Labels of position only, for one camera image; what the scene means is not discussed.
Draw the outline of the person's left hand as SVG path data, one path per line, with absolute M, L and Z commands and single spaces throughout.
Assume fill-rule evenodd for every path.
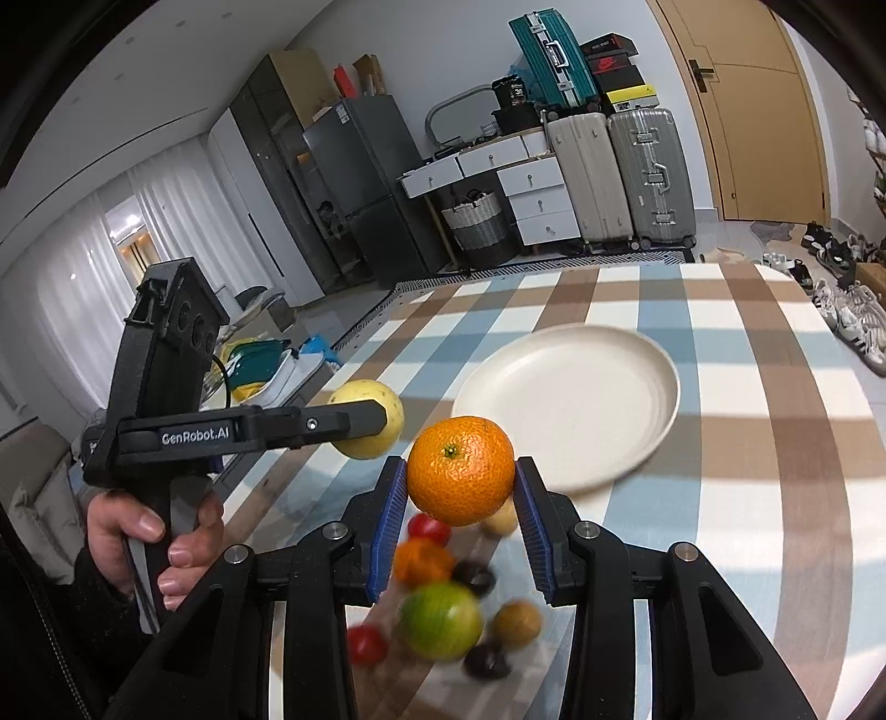
M 209 492 L 198 507 L 194 531 L 182 534 L 169 545 L 169 567 L 156 581 L 165 609 L 176 610 L 217 561 L 224 540 L 223 514 L 222 502 Z M 165 525 L 158 513 L 125 492 L 100 493 L 87 507 L 87 544 L 91 559 L 99 573 L 122 594 L 133 593 L 126 540 L 135 538 L 156 544 L 164 537 Z

